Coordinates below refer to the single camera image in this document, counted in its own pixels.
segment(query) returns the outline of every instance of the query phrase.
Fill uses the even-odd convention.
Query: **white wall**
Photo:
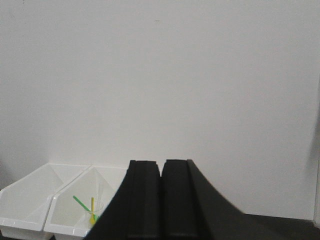
[[[46,162],[193,159],[246,213],[312,219],[320,3],[0,1],[0,187]]]

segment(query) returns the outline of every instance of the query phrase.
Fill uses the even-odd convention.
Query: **white plastic bin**
[[[91,197],[106,209],[126,175],[126,168],[92,166],[75,181],[58,192],[52,200],[44,226],[46,232],[54,233],[56,240],[81,240],[91,229],[86,218],[88,213],[78,204],[76,196],[89,209]]]
[[[0,191],[0,230],[4,237],[48,240],[44,225],[55,193],[88,165],[47,163]]]

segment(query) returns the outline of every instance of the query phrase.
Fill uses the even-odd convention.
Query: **dark surface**
[[[320,240],[320,229],[310,220],[248,215],[263,226],[290,240]]]
[[[164,239],[200,239],[187,162],[167,160],[161,182]]]

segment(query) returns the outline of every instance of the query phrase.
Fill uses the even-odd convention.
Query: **white tray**
[[[48,240],[44,224],[55,193],[78,177],[88,165],[47,163],[0,191],[0,230],[4,237]]]

